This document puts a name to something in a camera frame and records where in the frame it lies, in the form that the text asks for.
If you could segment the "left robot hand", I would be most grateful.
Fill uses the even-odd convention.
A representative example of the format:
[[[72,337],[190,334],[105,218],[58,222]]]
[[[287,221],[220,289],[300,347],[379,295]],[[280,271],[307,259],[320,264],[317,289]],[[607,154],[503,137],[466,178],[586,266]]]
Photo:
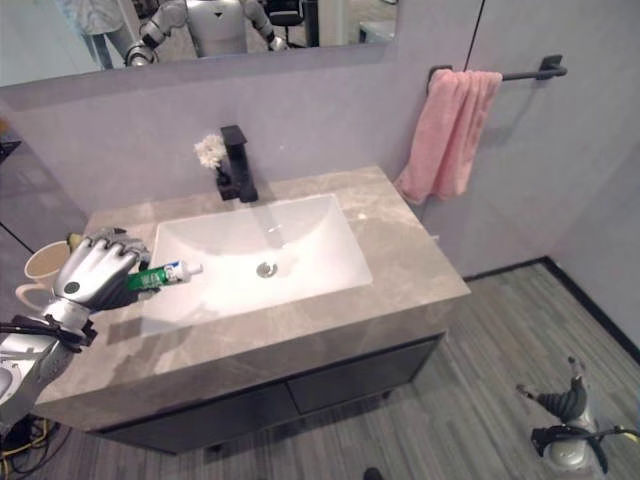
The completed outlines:
[[[122,228],[110,227],[88,234],[60,269],[50,305],[99,312],[148,300],[160,289],[134,291],[127,282],[135,266],[144,270],[149,262],[150,251],[144,242]]]

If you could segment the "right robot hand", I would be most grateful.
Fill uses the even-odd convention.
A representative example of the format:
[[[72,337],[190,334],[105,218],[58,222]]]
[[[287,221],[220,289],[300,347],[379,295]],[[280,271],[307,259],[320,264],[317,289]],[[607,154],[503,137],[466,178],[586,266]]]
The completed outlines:
[[[543,392],[532,386],[518,384],[516,390],[528,400],[540,405],[563,425],[594,429],[597,426],[589,400],[589,387],[585,379],[586,367],[582,360],[569,356],[571,368],[569,388],[563,392]]]

